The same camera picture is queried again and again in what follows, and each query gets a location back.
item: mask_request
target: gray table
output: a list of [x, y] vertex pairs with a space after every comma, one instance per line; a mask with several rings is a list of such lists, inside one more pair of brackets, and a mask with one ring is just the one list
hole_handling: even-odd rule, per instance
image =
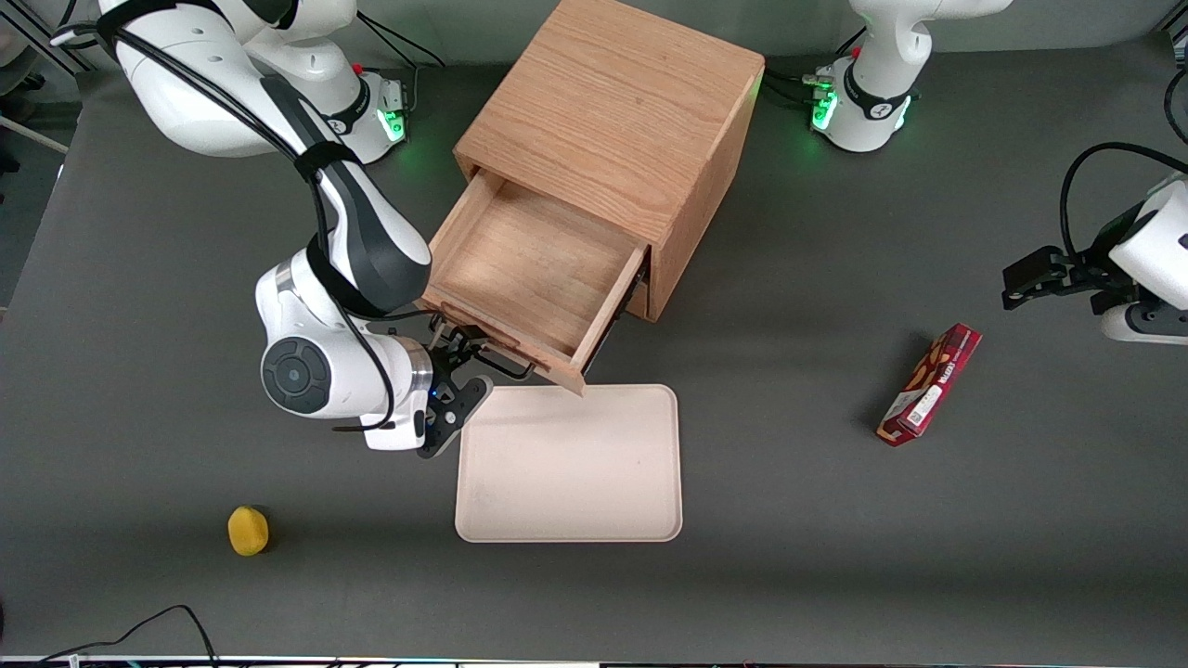
[[[620, 322], [589, 374], [681, 399], [684, 530], [646, 546], [467, 544], [456, 452], [369, 452], [273, 408], [252, 286], [309, 239], [307, 190], [279, 157], [171, 145], [88, 78], [0, 326], [5, 650], [189, 603], [225, 654], [1183, 666], [1188, 357], [1106, 340], [1083, 297], [998, 297], [1057, 240], [1081, 149], [1183, 155], [1173, 71], [1165, 38], [937, 56], [870, 156], [760, 103], [664, 317]], [[501, 73], [424, 73], [411, 143], [368, 170], [426, 237]], [[1081, 238], [1163, 174], [1088, 165]], [[873, 423], [958, 321], [985, 333], [966, 376], [923, 440], [886, 447]], [[271, 510], [266, 556], [227, 546], [245, 503]], [[200, 647], [173, 619], [126, 650]]]

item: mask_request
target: wood grain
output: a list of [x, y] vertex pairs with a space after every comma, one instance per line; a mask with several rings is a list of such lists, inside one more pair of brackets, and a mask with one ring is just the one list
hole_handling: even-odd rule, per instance
[[482, 327], [503, 351], [581, 393], [581, 368], [647, 246], [480, 169], [431, 248], [424, 307]]
[[710, 159], [706, 162], [697, 176], [697, 184], [677, 215], [672, 234], [661, 248], [652, 251], [646, 316], [651, 322], [656, 322], [664, 311], [681, 275], [684, 273], [694, 251], [697, 250], [697, 244], [701, 242], [701, 237], [709, 227], [709, 221], [718, 213], [718, 207], [734, 182], [747, 128], [751, 126], [751, 113], [759, 96], [760, 76], [757, 73], [751, 89], [738, 99], [738, 107], [732, 114], [729, 125], [722, 128], [721, 136], [715, 140]]
[[562, 0], [459, 141], [662, 245], [763, 57], [613, 0]]
[[503, 185], [504, 179], [492, 172], [475, 174], [470, 185], [459, 197], [454, 209], [446, 216], [446, 222], [429, 242], [429, 251], [434, 259], [430, 267], [430, 282], [435, 275], [441, 276], [446, 272], [450, 260], [474, 232], [475, 223], [491, 206], [491, 201], [494, 200]]

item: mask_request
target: white tray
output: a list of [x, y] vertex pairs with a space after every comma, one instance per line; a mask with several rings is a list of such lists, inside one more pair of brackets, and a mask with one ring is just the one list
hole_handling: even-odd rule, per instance
[[663, 542], [681, 531], [664, 385], [495, 387], [462, 429], [454, 527], [472, 543]]

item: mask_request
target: cardboard box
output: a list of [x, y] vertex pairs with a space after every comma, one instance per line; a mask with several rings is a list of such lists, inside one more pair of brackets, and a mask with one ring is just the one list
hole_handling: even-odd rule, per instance
[[960, 323], [933, 341], [874, 433], [892, 447], [922, 435], [979, 341], [981, 334]]

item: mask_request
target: wooden drawer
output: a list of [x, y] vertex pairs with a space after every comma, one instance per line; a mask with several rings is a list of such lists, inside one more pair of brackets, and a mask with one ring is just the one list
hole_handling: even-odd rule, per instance
[[576, 207], [478, 170], [430, 248], [422, 297], [579, 395], [647, 244]]

